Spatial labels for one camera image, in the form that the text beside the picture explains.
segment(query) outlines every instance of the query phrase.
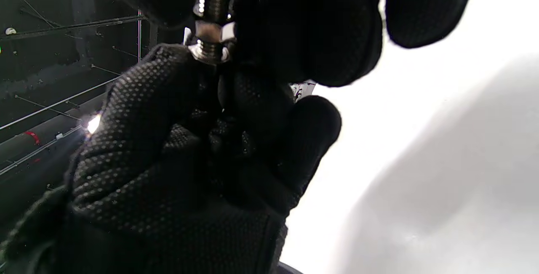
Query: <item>white surface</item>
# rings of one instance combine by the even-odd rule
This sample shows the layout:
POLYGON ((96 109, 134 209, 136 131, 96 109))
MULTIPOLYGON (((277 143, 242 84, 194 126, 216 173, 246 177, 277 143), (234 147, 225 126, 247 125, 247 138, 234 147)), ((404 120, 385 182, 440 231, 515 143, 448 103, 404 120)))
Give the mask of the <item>white surface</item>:
POLYGON ((387 43, 370 76, 316 86, 343 129, 287 221, 283 262, 304 274, 539 271, 537 1, 470 0, 445 40, 387 43))

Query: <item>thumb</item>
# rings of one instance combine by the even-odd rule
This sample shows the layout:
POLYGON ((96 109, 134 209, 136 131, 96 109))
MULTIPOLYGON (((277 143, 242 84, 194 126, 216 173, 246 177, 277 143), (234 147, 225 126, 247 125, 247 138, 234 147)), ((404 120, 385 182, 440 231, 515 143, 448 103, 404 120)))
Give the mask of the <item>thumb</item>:
POLYGON ((327 99, 302 98, 288 116, 288 125, 266 159, 239 173, 243 201, 254 209, 287 217, 312 180, 320 159, 339 137, 341 115, 327 99))

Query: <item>dark wall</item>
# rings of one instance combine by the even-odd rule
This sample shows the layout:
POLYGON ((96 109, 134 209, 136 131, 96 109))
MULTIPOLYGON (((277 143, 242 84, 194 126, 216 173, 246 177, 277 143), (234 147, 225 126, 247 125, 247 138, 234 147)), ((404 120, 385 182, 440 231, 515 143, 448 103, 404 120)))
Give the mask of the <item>dark wall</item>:
MULTIPOLYGON (((49 23, 72 25, 137 13, 120 0, 0 0, 0 8, 2 32, 10 27, 17 32, 46 30, 51 28, 49 23), (41 15, 49 23, 21 13, 21 8, 41 15)), ((0 41, 0 126, 39 109, 16 99, 16 94, 48 106, 116 77, 103 69, 122 72, 134 65, 136 33, 135 22, 81 29, 65 35, 0 41)), ((104 88, 94 90, 73 102, 83 103, 102 92, 104 88)), ((67 111, 72 107, 62 104, 56 109, 67 111)), ((54 116, 54 112, 45 111, 9 129, 0 130, 0 142, 54 116)))

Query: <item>pipe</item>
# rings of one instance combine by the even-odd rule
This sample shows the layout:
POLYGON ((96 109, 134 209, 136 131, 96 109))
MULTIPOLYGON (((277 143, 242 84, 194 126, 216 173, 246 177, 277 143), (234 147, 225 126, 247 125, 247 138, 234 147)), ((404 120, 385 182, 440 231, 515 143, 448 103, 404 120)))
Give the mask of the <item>pipe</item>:
MULTIPOLYGON (((82 118, 94 111, 100 110, 105 94, 92 98, 79 106, 71 109, 67 114, 82 118)), ((65 115, 58 115, 52 119, 35 126, 25 133, 18 134, 0 144, 0 165, 12 165, 13 161, 28 155, 38 149, 40 145, 56 139, 56 134, 65 133, 79 126, 80 122, 65 115)))

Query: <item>metal rod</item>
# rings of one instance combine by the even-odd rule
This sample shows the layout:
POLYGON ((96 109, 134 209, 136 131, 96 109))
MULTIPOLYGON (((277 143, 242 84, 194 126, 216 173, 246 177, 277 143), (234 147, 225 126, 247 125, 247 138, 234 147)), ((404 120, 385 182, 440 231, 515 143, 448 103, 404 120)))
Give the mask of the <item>metal rod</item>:
POLYGON ((14 124, 17 124, 17 123, 20 122, 20 121, 23 121, 23 120, 25 120, 25 119, 27 119, 27 118, 30 118, 30 117, 32 117, 32 116, 34 116, 34 115, 37 115, 37 114, 39 114, 39 113, 41 113, 41 112, 43 112, 43 111, 47 111, 48 109, 50 109, 50 108, 52 108, 52 107, 56 107, 56 106, 58 106, 58 105, 61 104, 61 103, 65 103, 66 101, 69 101, 70 99, 73 99, 73 98, 75 98, 75 97, 77 97, 77 96, 80 96, 80 95, 82 95, 82 94, 85 94, 85 93, 87 93, 87 92, 89 92, 89 91, 91 91, 91 90, 94 90, 94 89, 96 89, 96 88, 99 88, 99 87, 101 87, 101 86, 104 86, 104 85, 106 85, 106 84, 108 84, 108 83, 110 83, 110 82, 113 82, 114 80, 117 80, 118 78, 119 78, 119 76, 113 78, 112 80, 108 80, 108 81, 106 81, 106 82, 103 82, 102 84, 99 84, 99 85, 97 85, 97 86, 93 86, 93 87, 89 88, 88 90, 83 90, 83 92, 77 93, 77 94, 75 94, 75 95, 73 95, 73 96, 71 96, 71 97, 68 97, 68 98, 64 99, 64 100, 60 100, 60 101, 58 101, 57 103, 55 103, 55 104, 53 104, 53 105, 50 105, 50 106, 48 106, 48 107, 44 107, 43 109, 40 109, 40 110, 35 111, 35 112, 33 112, 33 113, 29 114, 29 115, 26 115, 25 117, 21 117, 21 118, 19 118, 19 119, 17 119, 17 120, 14 120, 14 121, 10 122, 9 124, 0 127, 0 130, 5 129, 5 128, 8 128, 8 127, 10 127, 10 126, 12 126, 12 125, 14 125, 14 124))
MULTIPOLYGON (((66 136, 68 136, 69 134, 73 133, 73 132, 76 132, 77 130, 79 130, 80 128, 82 128, 82 126, 77 126, 71 130, 69 130, 68 132, 66 132, 66 134, 64 134, 64 136, 62 138, 65 138, 66 136)), ((12 163, 11 165, 8 165, 7 167, 5 167, 4 169, 0 170, 0 176, 4 175, 7 171, 13 169, 13 168, 16 168, 18 167, 21 163, 27 161, 28 159, 34 157, 35 155, 37 155, 39 152, 45 150, 46 148, 56 144, 60 139, 62 138, 59 138, 59 139, 54 139, 50 142, 48 142, 46 145, 42 146, 42 147, 39 147, 37 150, 35 150, 34 152, 32 153, 29 153, 27 156, 25 157, 22 157, 21 159, 15 161, 14 163, 12 163)))
POLYGON ((80 106, 77 105, 76 103, 72 103, 72 102, 69 101, 69 100, 66 100, 66 104, 75 106, 75 109, 79 109, 79 107, 80 107, 80 106))
MULTIPOLYGON (((139 10, 139 15, 138 16, 142 16, 142 11, 139 10)), ((137 45, 137 49, 139 51, 138 56, 137 56, 137 63, 140 63, 141 55, 142 55, 142 52, 141 52, 141 47, 142 47, 142 21, 141 20, 137 21, 136 38, 137 38, 136 45, 137 45)))
POLYGON ((47 30, 27 31, 27 32, 21 32, 17 34, 9 34, 9 35, 2 34, 0 35, 0 41, 23 40, 25 38, 33 38, 33 37, 39 37, 39 36, 44 36, 44 35, 63 34, 65 32, 70 32, 77 29, 92 28, 92 27, 108 27, 110 25, 119 25, 119 24, 124 24, 124 23, 131 23, 134 21, 140 21, 142 19, 146 19, 146 17, 144 16, 117 17, 115 19, 105 19, 103 21, 91 21, 89 23, 68 25, 68 26, 63 26, 63 27, 47 29, 47 30))
POLYGON ((131 53, 127 52, 127 51, 120 50, 119 48, 116 48, 116 46, 112 46, 112 48, 113 48, 114 50, 116 50, 116 51, 122 52, 122 53, 124 53, 124 54, 129 55, 129 56, 137 57, 137 55, 131 54, 131 53))
POLYGON ((117 72, 114 72, 114 71, 110 71, 109 69, 105 69, 105 68, 102 68, 102 67, 97 67, 96 65, 92 64, 90 67, 92 68, 97 68, 97 69, 100 69, 100 70, 103 70, 105 72, 109 72, 109 73, 112 73, 112 74, 116 74, 116 75, 121 75, 120 73, 117 73, 117 72))
MULTIPOLYGON (((22 97, 20 97, 19 95, 15 95, 15 98, 21 99, 21 100, 23 100, 23 101, 25 101, 25 102, 27 102, 27 103, 31 103, 31 104, 33 104, 33 105, 35 105, 35 106, 45 108, 44 105, 40 105, 40 104, 38 104, 38 103, 34 103, 33 101, 28 100, 28 99, 26 99, 26 98, 22 98, 22 97)), ((49 110, 51 110, 51 111, 53 111, 53 112, 56 112, 56 113, 58 113, 58 114, 61 114, 61 115, 63 115, 63 116, 70 117, 70 118, 76 119, 76 120, 78 120, 78 121, 81 121, 81 119, 78 118, 78 117, 69 115, 69 114, 67 114, 67 113, 63 113, 63 112, 58 111, 58 110, 56 110, 56 109, 52 109, 52 108, 51 108, 51 109, 49 109, 49 110)))

